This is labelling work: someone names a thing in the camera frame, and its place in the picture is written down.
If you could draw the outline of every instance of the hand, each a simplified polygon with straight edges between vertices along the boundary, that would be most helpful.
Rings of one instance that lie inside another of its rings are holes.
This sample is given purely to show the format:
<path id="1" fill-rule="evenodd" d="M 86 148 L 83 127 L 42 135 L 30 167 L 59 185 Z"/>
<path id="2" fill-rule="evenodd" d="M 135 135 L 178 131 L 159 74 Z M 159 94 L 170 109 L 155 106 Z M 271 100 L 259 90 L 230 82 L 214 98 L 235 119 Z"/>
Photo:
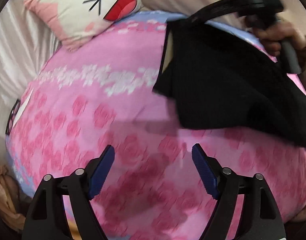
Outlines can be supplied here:
<path id="1" fill-rule="evenodd" d="M 248 27 L 254 26 L 255 21 L 256 18 L 254 16 L 245 18 Z M 279 41 L 284 38 L 289 38 L 295 50 L 302 50 L 306 47 L 306 36 L 296 29 L 292 23 L 287 21 L 279 21 L 266 30 L 253 27 L 252 32 L 260 39 L 267 53 L 274 57 L 280 55 L 281 44 Z"/>

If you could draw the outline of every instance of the cat pillow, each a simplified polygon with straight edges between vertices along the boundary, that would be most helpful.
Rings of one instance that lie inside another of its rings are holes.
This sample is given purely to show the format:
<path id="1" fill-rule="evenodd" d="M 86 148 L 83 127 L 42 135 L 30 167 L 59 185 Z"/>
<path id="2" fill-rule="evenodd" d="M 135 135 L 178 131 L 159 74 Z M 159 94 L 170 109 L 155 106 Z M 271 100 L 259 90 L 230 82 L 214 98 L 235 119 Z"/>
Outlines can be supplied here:
<path id="1" fill-rule="evenodd" d="M 61 40 L 74 51 L 105 31 L 116 20 L 140 9 L 141 0 L 24 0 Z"/>

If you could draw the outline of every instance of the pink rose pattern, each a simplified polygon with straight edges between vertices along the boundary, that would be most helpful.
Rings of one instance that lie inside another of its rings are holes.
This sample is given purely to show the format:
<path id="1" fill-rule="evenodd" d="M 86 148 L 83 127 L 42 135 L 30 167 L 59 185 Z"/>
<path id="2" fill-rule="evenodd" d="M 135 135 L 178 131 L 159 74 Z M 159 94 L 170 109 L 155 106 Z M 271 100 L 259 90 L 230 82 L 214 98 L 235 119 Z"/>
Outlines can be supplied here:
<path id="1" fill-rule="evenodd" d="M 113 32 L 127 28 L 150 35 L 158 30 L 162 34 L 157 45 L 160 51 L 164 27 L 153 21 L 138 25 L 122 23 Z M 158 70 L 158 60 L 152 64 Z M 67 64 L 67 68 L 71 65 L 75 66 L 74 62 Z M 262 173 L 284 221 L 306 205 L 306 149 L 247 128 L 187 131 L 169 122 L 168 125 L 174 126 L 174 133 L 149 133 L 137 125 L 135 116 L 145 111 L 141 103 L 153 97 L 152 87 L 143 86 L 130 95 L 125 93 L 114 99 L 115 96 L 102 96 L 104 89 L 98 82 L 89 90 L 83 84 L 62 90 L 50 84 L 56 86 L 56 83 L 47 83 L 44 87 L 38 82 L 31 83 L 34 92 L 27 111 L 10 135 L 8 150 L 15 166 L 24 167 L 23 180 L 36 189 L 45 174 L 70 175 L 99 157 L 108 144 L 113 145 L 115 162 L 101 193 L 92 201 L 107 236 L 129 236 L 130 240 L 200 237 L 215 201 L 206 194 L 192 164 L 189 152 L 195 143 L 200 143 L 208 156 L 217 158 L 222 166 L 231 167 L 238 174 Z M 163 105 L 165 99 L 154 96 L 150 104 Z M 149 122 L 153 120 L 150 115 L 146 117 Z M 239 200 L 236 210 L 241 210 L 241 206 Z M 234 237 L 238 220 L 237 214 L 229 239 Z"/>

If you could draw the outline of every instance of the black handle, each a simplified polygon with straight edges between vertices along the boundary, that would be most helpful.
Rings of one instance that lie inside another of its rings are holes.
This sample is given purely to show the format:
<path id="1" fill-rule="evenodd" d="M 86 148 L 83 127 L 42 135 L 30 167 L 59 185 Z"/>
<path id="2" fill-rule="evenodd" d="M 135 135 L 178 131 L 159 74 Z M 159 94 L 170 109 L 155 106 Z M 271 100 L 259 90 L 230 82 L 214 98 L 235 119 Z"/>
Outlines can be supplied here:
<path id="1" fill-rule="evenodd" d="M 283 69 L 290 74 L 301 74 L 302 70 L 299 66 L 298 56 L 290 41 L 288 39 L 284 39 L 280 41 L 280 43 L 280 62 L 283 66 Z"/>

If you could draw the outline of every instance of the black cloth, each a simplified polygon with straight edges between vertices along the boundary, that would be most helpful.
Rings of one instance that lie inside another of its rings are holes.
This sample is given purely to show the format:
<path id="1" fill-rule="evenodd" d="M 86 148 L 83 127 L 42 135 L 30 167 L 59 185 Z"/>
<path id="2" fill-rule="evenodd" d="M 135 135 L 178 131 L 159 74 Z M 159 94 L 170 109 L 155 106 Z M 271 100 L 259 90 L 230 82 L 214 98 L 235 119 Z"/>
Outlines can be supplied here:
<path id="1" fill-rule="evenodd" d="M 21 240 L 21 235 L 9 228 L 0 218 L 0 240 Z"/>
<path id="2" fill-rule="evenodd" d="M 194 130 L 246 126 L 306 147 L 306 95 L 278 64 L 251 44 L 206 24 L 168 22 L 153 90 L 176 101 Z M 168 36 L 173 57 L 162 73 Z"/>

